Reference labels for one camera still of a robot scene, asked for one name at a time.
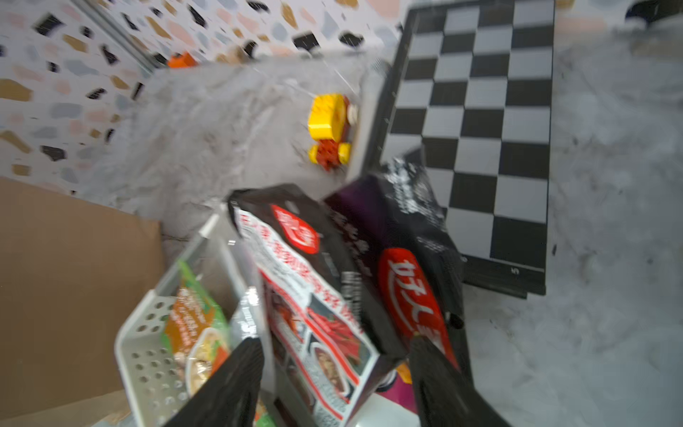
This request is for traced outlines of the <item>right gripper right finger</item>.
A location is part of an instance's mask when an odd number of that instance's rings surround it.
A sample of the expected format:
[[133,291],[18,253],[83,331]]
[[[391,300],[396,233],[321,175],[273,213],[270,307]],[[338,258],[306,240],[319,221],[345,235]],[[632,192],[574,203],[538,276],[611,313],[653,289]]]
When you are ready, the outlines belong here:
[[428,338],[411,341],[408,364],[420,425],[510,427]]

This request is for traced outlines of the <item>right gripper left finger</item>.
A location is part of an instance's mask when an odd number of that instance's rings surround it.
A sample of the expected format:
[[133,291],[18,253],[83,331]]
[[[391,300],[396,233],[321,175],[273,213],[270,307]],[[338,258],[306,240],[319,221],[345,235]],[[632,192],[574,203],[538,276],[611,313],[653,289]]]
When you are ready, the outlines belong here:
[[255,337],[245,339],[166,424],[176,427],[251,426],[263,367],[261,340]]

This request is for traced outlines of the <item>white plastic basket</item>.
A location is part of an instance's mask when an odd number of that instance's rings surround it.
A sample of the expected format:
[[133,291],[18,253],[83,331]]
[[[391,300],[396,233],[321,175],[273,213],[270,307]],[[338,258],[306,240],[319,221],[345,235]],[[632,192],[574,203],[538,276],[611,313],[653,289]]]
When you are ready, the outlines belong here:
[[178,412],[186,397],[174,356],[162,342],[166,322],[181,286],[179,262],[188,263],[200,284],[226,315],[232,313],[249,286],[257,286],[261,290],[267,329],[261,397],[276,421],[271,405],[275,391],[274,356],[263,277],[239,242],[227,212],[220,210],[190,240],[117,334],[115,354],[118,369],[135,422],[140,426],[168,426],[166,423]]

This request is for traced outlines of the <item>black white red packet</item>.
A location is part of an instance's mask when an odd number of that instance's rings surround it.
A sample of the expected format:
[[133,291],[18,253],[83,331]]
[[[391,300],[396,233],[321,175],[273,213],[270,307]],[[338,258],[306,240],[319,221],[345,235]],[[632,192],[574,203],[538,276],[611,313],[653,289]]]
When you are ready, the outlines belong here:
[[407,348],[318,201],[298,186],[234,190],[231,218],[263,276],[277,406],[298,426],[349,426]]

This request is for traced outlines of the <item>black purple condiment packet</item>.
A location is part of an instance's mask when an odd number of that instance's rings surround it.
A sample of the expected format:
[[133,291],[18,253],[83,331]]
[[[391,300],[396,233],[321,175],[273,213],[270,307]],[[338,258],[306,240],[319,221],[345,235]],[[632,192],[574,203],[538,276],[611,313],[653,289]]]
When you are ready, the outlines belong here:
[[472,385],[462,257],[446,232],[419,151],[393,158],[324,200],[359,270],[389,316],[407,362],[428,338]]

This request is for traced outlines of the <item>brown paper bag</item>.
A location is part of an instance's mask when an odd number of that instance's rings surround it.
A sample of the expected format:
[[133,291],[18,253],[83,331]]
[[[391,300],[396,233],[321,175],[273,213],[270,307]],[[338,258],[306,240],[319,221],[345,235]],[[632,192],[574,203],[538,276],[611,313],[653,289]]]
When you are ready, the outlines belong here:
[[1,181],[1,423],[127,413],[117,332],[165,270],[160,224]]

